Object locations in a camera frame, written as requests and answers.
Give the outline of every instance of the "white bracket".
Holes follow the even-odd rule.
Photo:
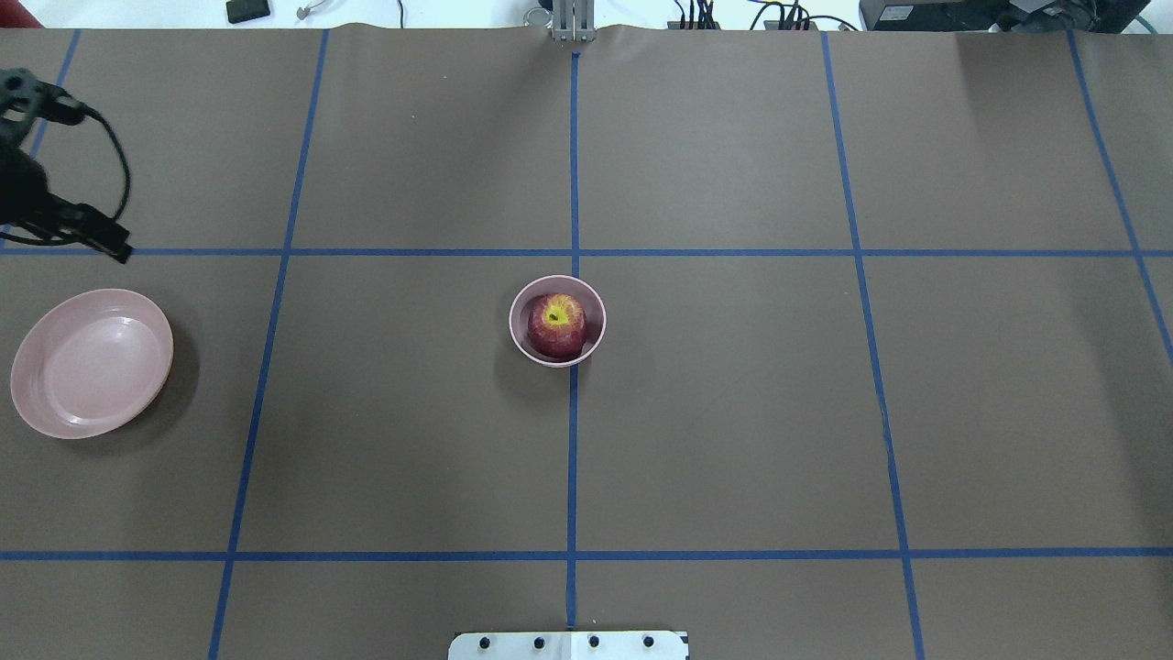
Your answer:
[[[595,0],[554,0],[555,41],[595,41]]]
[[[465,633],[448,660],[689,660],[689,633]]]

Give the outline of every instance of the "sticker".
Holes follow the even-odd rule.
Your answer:
[[[913,13],[911,5],[893,5],[891,7],[884,7],[883,12],[880,13],[880,20],[882,21],[902,21]]]

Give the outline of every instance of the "black power adapter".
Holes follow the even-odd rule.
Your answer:
[[[228,0],[224,4],[228,11],[228,22],[238,23],[251,21],[269,15],[269,0]]]

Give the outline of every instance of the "gray tabletop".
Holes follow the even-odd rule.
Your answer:
[[[151,297],[160,399],[0,404],[0,656],[1173,655],[1173,41],[18,32],[135,172],[127,265],[0,247],[0,358]],[[26,148],[113,207],[93,124]],[[581,274],[608,335],[504,320]]]

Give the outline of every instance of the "red apple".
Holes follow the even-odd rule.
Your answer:
[[[571,359],[586,342],[586,313],[574,295],[550,293],[529,307],[529,341],[547,358]]]

